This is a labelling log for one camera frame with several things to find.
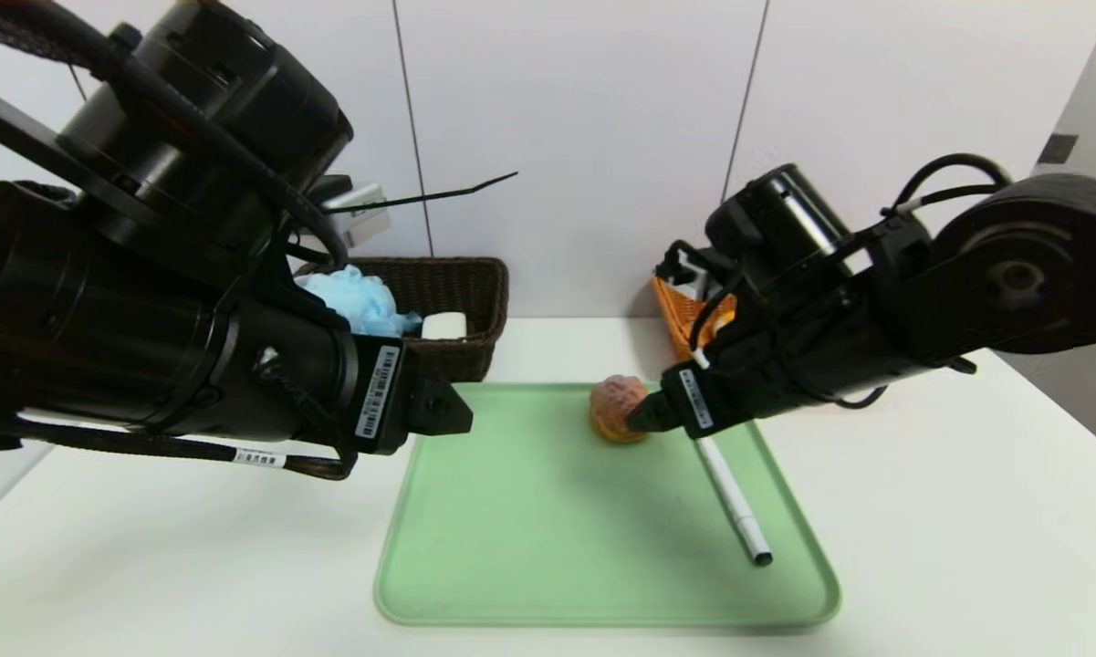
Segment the brown basket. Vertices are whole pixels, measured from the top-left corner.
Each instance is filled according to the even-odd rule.
[[[496,258],[353,258],[365,275],[379,275],[393,292],[398,313],[464,313],[467,337],[455,340],[406,338],[423,354],[423,369],[450,382],[481,382],[490,369],[494,342],[506,324],[506,265]],[[331,271],[301,267],[297,274]]]

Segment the white bar of soap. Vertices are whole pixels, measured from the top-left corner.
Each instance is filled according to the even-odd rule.
[[[422,320],[425,340],[453,340],[467,337],[467,316],[464,313],[438,313]]]

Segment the orange object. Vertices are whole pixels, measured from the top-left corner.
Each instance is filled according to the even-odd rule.
[[[589,419],[592,428],[614,443],[636,443],[648,433],[631,432],[628,415],[649,395],[638,377],[607,377],[592,387],[589,394]]]
[[[688,361],[694,358],[689,353],[690,326],[694,325],[697,313],[701,313],[706,303],[682,295],[681,292],[665,285],[657,275],[652,275],[649,282],[652,284],[652,294],[658,297],[661,314],[665,317],[665,324],[669,326],[669,339],[673,341],[673,352],[677,354],[678,361]],[[706,321],[706,326],[701,328],[698,344],[706,344],[713,339],[715,326],[718,326],[718,320],[726,317],[727,313],[733,316],[735,305],[734,296],[731,295],[727,296],[722,304],[718,305],[718,308],[715,308],[709,321]]]

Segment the tray rim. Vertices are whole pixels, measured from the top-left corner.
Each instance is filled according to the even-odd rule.
[[[521,383],[456,383],[455,389],[459,390],[460,394],[469,393],[471,390],[480,390],[492,388],[496,390],[511,390],[515,392],[517,389],[526,388],[576,388],[582,387],[582,389],[591,389],[594,383],[584,382],[521,382]],[[647,383],[649,389],[657,389],[655,383]],[[392,551],[390,546],[393,545],[393,541],[398,540],[398,528],[401,524],[401,520],[406,517],[407,500],[409,500],[411,491],[413,489],[411,475],[413,474],[414,467],[418,466],[418,461],[422,457],[422,448],[425,444],[425,438],[414,437],[415,444],[413,450],[411,450],[410,462],[407,463],[407,471],[404,477],[401,479],[401,491],[398,494],[397,503],[393,507],[393,512],[390,516],[390,528],[386,532],[385,542],[381,544],[380,557],[377,560],[377,569],[374,575],[374,603],[377,607],[377,611],[386,620],[393,622],[403,627],[738,627],[738,628],[749,628],[755,632],[777,632],[777,631],[797,631],[797,628],[806,627],[818,627],[823,623],[827,623],[838,614],[840,609],[843,608],[843,587],[840,585],[840,578],[836,576],[835,567],[832,566],[831,558],[827,558],[826,552],[823,550],[823,545],[820,544],[819,536],[815,536],[815,529],[811,528],[810,521],[807,520],[807,516],[803,513],[802,508],[799,506],[799,499],[794,495],[792,489],[787,482],[787,478],[783,474],[783,469],[778,466],[778,462],[774,458],[774,453],[770,452],[769,445],[767,445],[766,438],[763,432],[757,428],[756,421],[747,421],[747,423],[740,424],[740,428],[745,429],[751,433],[752,440],[755,441],[757,450],[760,450],[761,456],[766,461],[768,469],[776,479],[776,486],[780,495],[785,496],[788,500],[790,511],[792,511],[795,523],[799,525],[803,532],[803,537],[808,542],[808,547],[810,552],[814,554],[815,560],[820,564],[820,574],[823,577],[823,586],[826,588],[826,601],[824,601],[823,608],[814,616],[806,619],[799,622],[792,623],[747,623],[739,621],[723,621],[723,620],[707,620],[707,621],[689,621],[685,619],[681,620],[664,620],[657,619],[655,616],[649,616],[649,619],[593,619],[593,620],[564,620],[564,619],[553,619],[544,621],[543,619],[517,619],[517,616],[506,616],[505,619],[489,619],[489,620],[478,620],[478,619],[413,619],[413,616],[407,616],[404,614],[399,614],[397,611],[392,611],[389,608],[389,603],[385,601],[386,594],[384,591],[385,577],[388,574],[389,564],[392,558]]]

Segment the wicker basket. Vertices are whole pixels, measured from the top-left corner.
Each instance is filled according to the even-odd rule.
[[[665,317],[665,325],[669,326],[669,339],[673,341],[673,352],[677,354],[677,361],[688,361],[690,358],[694,358],[689,353],[689,329],[694,320],[697,319],[697,313],[701,313],[701,308],[706,306],[706,303],[682,295],[681,292],[676,292],[673,287],[665,285],[657,275],[653,275],[651,281],[652,294],[658,297],[658,303],[661,305],[661,315]],[[718,325],[718,320],[722,319],[722,316],[726,316],[727,313],[734,313],[735,307],[737,302],[733,295],[722,299],[722,304],[716,307],[713,313],[710,313],[709,321],[706,321],[706,326],[703,326],[698,344],[706,344],[706,342],[712,340],[713,328]]]
[[[455,340],[406,338],[423,354],[423,366],[450,382],[481,382],[494,342],[506,324],[506,265],[496,258],[354,258],[362,274],[379,275],[393,292],[398,313],[464,313],[467,337]],[[305,265],[298,274],[332,268]]]

